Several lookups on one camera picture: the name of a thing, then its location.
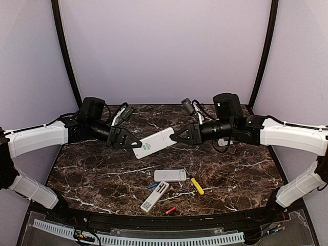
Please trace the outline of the white remote with buttons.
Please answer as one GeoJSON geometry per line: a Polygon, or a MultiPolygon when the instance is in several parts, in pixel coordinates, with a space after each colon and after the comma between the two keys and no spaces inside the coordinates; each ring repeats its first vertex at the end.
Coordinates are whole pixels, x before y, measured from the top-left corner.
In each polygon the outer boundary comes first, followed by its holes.
{"type": "Polygon", "coordinates": [[[133,149],[135,157],[141,159],[176,144],[177,142],[170,138],[172,134],[174,130],[169,127],[141,139],[141,147],[133,149]]]}

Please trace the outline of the white battery cover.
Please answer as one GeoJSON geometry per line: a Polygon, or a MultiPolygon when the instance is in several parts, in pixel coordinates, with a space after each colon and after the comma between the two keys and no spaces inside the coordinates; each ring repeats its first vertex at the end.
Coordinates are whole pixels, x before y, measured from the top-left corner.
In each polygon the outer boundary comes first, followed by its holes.
{"type": "Polygon", "coordinates": [[[225,147],[225,146],[228,146],[229,144],[230,144],[230,140],[228,139],[228,140],[224,140],[223,138],[221,138],[221,139],[219,139],[218,141],[217,141],[217,143],[218,143],[218,146],[219,147],[225,147]]]}

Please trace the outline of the blue battery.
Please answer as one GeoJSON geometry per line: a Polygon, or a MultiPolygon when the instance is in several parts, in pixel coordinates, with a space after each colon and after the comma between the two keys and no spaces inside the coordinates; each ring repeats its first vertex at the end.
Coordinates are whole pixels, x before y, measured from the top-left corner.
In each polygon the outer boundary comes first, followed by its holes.
{"type": "Polygon", "coordinates": [[[155,184],[153,184],[153,185],[151,185],[151,186],[148,186],[147,189],[149,190],[149,189],[155,188],[155,187],[157,187],[157,186],[158,186],[158,184],[155,183],[155,184]]]}

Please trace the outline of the yellow handled screwdriver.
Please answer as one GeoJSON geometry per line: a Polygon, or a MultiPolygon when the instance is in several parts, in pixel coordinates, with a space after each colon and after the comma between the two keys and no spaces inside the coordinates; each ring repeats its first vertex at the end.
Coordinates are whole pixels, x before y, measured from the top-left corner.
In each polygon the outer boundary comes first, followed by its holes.
{"type": "Polygon", "coordinates": [[[204,190],[201,187],[201,185],[198,183],[198,181],[195,179],[195,177],[193,177],[192,175],[189,176],[191,183],[193,184],[193,186],[195,187],[195,189],[197,190],[197,192],[200,195],[204,194],[204,190]]]}

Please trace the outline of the white remote with label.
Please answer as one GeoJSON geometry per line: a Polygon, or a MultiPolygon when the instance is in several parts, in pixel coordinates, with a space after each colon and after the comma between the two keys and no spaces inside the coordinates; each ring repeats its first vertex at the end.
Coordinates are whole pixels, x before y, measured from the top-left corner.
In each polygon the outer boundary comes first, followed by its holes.
{"type": "Polygon", "coordinates": [[[148,196],[148,198],[142,203],[140,208],[144,212],[149,212],[155,206],[155,204],[161,199],[163,194],[167,191],[170,184],[166,181],[161,181],[148,196]]]}

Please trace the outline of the red orange battery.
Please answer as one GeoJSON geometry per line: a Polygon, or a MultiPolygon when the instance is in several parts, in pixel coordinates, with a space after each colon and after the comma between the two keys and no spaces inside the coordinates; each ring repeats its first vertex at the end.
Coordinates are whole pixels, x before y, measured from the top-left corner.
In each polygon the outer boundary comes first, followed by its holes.
{"type": "Polygon", "coordinates": [[[166,211],[166,214],[171,214],[172,212],[176,211],[176,207],[172,207],[166,211]]]}

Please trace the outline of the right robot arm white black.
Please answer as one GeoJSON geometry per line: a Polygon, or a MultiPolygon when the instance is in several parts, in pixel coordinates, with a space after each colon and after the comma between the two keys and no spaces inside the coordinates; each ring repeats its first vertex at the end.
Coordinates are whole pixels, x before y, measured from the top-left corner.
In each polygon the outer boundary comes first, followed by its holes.
{"type": "Polygon", "coordinates": [[[273,222],[281,209],[289,207],[315,188],[327,184],[327,127],[308,126],[280,121],[272,116],[244,117],[239,97],[221,93],[213,98],[217,118],[204,123],[193,122],[170,135],[176,142],[195,146],[208,140],[233,138],[250,145],[282,146],[317,155],[302,174],[273,192],[261,217],[273,222]]]}

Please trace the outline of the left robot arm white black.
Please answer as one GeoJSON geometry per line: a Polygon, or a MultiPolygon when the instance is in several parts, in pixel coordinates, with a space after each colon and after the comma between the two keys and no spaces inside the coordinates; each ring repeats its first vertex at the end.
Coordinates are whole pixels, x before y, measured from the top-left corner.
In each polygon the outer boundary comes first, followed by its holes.
{"type": "Polygon", "coordinates": [[[126,102],[114,117],[102,120],[106,102],[86,97],[75,113],[61,115],[54,121],[18,130],[1,130],[1,189],[10,189],[41,204],[61,223],[72,220],[72,211],[63,204],[65,200],[52,189],[30,178],[15,168],[13,159],[50,146],[72,144],[95,138],[114,149],[133,149],[142,146],[141,141],[120,124],[130,119],[134,107],[126,102]]]}

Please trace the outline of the black front rail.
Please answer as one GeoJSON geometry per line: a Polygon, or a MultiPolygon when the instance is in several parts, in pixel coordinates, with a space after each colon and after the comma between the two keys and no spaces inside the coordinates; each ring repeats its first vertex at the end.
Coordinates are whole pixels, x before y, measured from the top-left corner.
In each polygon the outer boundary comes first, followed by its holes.
{"type": "Polygon", "coordinates": [[[61,214],[47,209],[40,212],[49,219],[74,224],[90,231],[104,232],[112,229],[177,231],[213,228],[224,228],[225,231],[255,231],[268,223],[287,221],[290,218],[286,213],[271,214],[266,218],[265,208],[214,215],[155,217],[114,215],[78,209],[65,209],[61,214]]]}

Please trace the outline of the right black frame post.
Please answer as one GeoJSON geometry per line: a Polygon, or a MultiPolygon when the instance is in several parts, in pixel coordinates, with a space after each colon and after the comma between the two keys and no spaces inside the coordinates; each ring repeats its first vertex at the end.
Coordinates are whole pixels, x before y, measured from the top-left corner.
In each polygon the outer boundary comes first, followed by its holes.
{"type": "Polygon", "coordinates": [[[279,5],[279,0],[271,1],[268,26],[267,26],[267,30],[266,30],[265,39],[264,39],[261,59],[260,59],[258,71],[256,74],[254,86],[252,89],[251,97],[248,102],[248,108],[250,111],[252,111],[254,108],[257,96],[259,94],[260,86],[261,86],[261,83],[263,80],[264,72],[265,72],[265,69],[267,66],[267,61],[269,58],[269,53],[270,53],[270,49],[271,49],[271,43],[272,43],[272,39],[273,39],[273,35],[274,35],[274,29],[275,29],[276,18],[277,18],[277,13],[278,13],[278,5],[279,5]]]}

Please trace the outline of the black frame post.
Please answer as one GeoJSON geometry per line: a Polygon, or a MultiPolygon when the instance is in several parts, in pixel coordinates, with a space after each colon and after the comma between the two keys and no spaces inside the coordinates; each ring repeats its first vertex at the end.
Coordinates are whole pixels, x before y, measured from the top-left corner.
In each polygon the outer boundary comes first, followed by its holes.
{"type": "Polygon", "coordinates": [[[267,61],[269,58],[269,53],[270,53],[270,49],[271,49],[271,43],[272,43],[272,39],[273,39],[273,35],[274,35],[274,29],[275,29],[276,18],[277,18],[277,13],[278,13],[278,5],[279,5],[279,0],[271,1],[268,26],[267,26],[267,30],[266,30],[265,39],[264,39],[261,59],[260,59],[258,71],[256,74],[254,86],[252,89],[251,97],[248,102],[248,108],[250,111],[252,111],[254,108],[257,96],[259,94],[260,86],[261,86],[261,83],[263,80],[264,72],[265,72],[265,69],[267,66],[267,61]]]}
{"type": "Polygon", "coordinates": [[[52,13],[53,13],[53,18],[54,18],[57,38],[58,38],[58,42],[59,42],[59,47],[60,47],[61,55],[62,55],[62,58],[64,61],[66,73],[67,73],[67,76],[69,79],[70,87],[73,92],[73,96],[74,96],[76,105],[78,106],[78,108],[80,108],[83,101],[81,98],[80,91],[78,89],[78,85],[77,85],[76,78],[74,75],[73,67],[71,64],[68,46],[66,43],[66,37],[64,34],[64,26],[63,26],[63,22],[62,22],[61,13],[60,13],[59,1],[51,0],[51,6],[52,6],[52,13]]]}

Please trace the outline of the left black frame post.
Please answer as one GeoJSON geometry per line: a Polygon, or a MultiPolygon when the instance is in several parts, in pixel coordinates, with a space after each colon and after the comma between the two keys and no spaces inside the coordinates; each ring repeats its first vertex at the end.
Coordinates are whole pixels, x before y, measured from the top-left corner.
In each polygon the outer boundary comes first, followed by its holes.
{"type": "Polygon", "coordinates": [[[74,96],[76,105],[78,106],[78,108],[80,108],[83,101],[81,98],[80,91],[78,89],[78,85],[77,85],[76,78],[74,75],[73,67],[71,64],[68,46],[66,43],[66,37],[64,34],[64,26],[63,26],[63,22],[62,22],[61,13],[60,13],[59,1],[51,0],[51,6],[52,6],[52,13],[53,13],[53,18],[54,18],[57,38],[58,38],[58,42],[59,42],[59,47],[60,47],[61,55],[62,55],[62,58],[64,61],[66,73],[67,73],[67,76],[69,79],[70,87],[73,92],[73,96],[74,96]]]}

